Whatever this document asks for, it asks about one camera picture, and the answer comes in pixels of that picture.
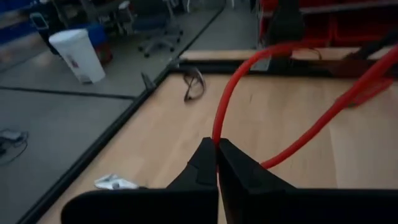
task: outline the gray carpet floor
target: gray carpet floor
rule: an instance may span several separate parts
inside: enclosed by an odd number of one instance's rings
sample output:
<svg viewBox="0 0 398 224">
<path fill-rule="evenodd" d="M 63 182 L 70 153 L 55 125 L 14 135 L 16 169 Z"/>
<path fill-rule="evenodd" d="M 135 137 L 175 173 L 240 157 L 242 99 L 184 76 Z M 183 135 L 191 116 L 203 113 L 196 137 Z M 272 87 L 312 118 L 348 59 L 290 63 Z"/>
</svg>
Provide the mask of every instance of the gray carpet floor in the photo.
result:
<svg viewBox="0 0 398 224">
<path fill-rule="evenodd" d="M 0 223 L 18 221 L 131 103 L 0 90 L 0 130 L 29 132 L 27 149 L 0 166 Z"/>
<path fill-rule="evenodd" d="M 137 49 L 142 40 L 139 35 L 124 37 L 112 43 L 114 58 L 105 67 L 106 78 L 94 85 L 81 85 L 64 61 L 46 51 L 10 70 L 0 72 L 0 86 L 137 96 L 145 89 L 141 72 L 155 79 L 216 13 L 217 10 L 209 10 L 179 16 L 184 35 L 175 52 L 163 48 L 153 52 L 150 58 L 144 58 Z"/>
<path fill-rule="evenodd" d="M 249 2 L 226 7 L 189 50 L 246 50 L 256 46 L 257 22 Z"/>
<path fill-rule="evenodd" d="M 18 66 L 47 50 L 38 33 L 30 34 L 0 46 L 0 72 Z"/>
</svg>

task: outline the eyeglasses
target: eyeglasses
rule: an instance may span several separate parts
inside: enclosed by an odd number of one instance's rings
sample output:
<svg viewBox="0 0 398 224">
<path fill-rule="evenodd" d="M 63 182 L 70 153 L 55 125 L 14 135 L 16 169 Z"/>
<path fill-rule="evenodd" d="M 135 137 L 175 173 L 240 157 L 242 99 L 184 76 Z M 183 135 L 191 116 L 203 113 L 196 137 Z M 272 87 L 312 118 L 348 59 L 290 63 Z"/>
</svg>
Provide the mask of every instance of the eyeglasses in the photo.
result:
<svg viewBox="0 0 398 224">
<path fill-rule="evenodd" d="M 188 85 L 184 102 L 197 100 L 206 92 L 206 82 L 203 75 L 196 67 L 189 68 L 183 75 L 184 82 Z"/>
</svg>

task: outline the wooden tabletop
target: wooden tabletop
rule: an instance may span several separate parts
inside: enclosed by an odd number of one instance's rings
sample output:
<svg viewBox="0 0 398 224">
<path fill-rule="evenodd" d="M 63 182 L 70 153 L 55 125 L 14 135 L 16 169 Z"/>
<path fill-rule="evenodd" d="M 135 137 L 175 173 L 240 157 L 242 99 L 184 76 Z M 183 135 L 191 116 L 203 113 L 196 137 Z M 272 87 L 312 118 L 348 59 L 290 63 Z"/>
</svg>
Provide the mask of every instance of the wooden tabletop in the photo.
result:
<svg viewBox="0 0 398 224">
<path fill-rule="evenodd" d="M 385 47 L 369 58 L 379 59 L 390 49 L 391 47 Z M 293 51 L 292 57 L 299 60 L 341 60 L 344 56 L 357 50 L 357 47 L 303 49 Z M 256 52 L 257 50 L 188 50 L 180 58 L 187 60 L 246 60 Z"/>
<path fill-rule="evenodd" d="M 185 167 L 213 119 L 229 75 L 205 75 L 207 92 L 185 104 L 182 76 L 170 75 L 39 221 L 60 223 L 62 207 L 117 174 L 148 187 L 167 186 Z M 350 80 L 243 77 L 223 128 L 255 160 L 264 161 L 303 134 L 351 85 Z M 296 187 L 397 189 L 398 87 L 342 111 L 275 175 Z M 220 221 L 225 217 L 220 205 Z"/>
</svg>

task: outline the red cable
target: red cable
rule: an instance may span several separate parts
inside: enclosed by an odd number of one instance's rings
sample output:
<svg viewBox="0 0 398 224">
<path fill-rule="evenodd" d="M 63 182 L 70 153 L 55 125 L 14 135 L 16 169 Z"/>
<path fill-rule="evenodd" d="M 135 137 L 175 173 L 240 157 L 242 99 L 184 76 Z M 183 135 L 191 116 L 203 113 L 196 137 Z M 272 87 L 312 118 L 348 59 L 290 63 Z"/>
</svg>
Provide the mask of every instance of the red cable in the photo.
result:
<svg viewBox="0 0 398 224">
<path fill-rule="evenodd" d="M 293 49 L 297 48 L 309 48 L 308 44 L 303 43 L 287 43 L 271 46 L 260 52 L 254 54 L 249 60 L 245 61 L 232 75 L 231 79 L 225 86 L 223 95 L 218 105 L 216 118 L 213 124 L 213 141 L 216 146 L 219 145 L 221 139 L 221 130 L 223 128 L 223 122 L 225 118 L 226 109 L 228 107 L 229 99 L 231 98 L 232 92 L 238 83 L 239 79 L 246 74 L 246 72 L 254 65 L 258 60 L 270 57 L 271 55 L 289 54 Z M 265 169 L 280 164 L 285 159 L 289 158 L 292 154 L 297 152 L 302 146 L 309 142 L 320 130 L 333 118 L 335 117 L 345 106 L 349 105 L 351 101 L 361 92 L 371 85 L 375 80 L 380 79 L 385 72 L 394 63 L 398 61 L 398 46 L 391 49 L 383 58 L 378 60 L 354 85 L 343 95 L 341 95 L 335 103 L 323 114 L 320 119 L 306 131 L 298 140 L 296 140 L 287 149 L 269 159 L 268 161 L 262 162 L 261 165 Z"/>
</svg>

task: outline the white cloth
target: white cloth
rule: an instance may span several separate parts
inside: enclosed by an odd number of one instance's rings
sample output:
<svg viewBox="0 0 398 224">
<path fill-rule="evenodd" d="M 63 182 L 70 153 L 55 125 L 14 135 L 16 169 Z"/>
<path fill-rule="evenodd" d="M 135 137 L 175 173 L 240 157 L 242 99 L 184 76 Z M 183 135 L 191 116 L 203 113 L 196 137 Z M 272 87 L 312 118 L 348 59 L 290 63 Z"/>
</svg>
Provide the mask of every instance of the white cloth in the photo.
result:
<svg viewBox="0 0 398 224">
<path fill-rule="evenodd" d="M 139 186 L 135 183 L 126 181 L 118 177 L 116 174 L 110 174 L 94 181 L 94 185 L 98 189 L 120 190 L 120 189 L 138 189 Z"/>
</svg>

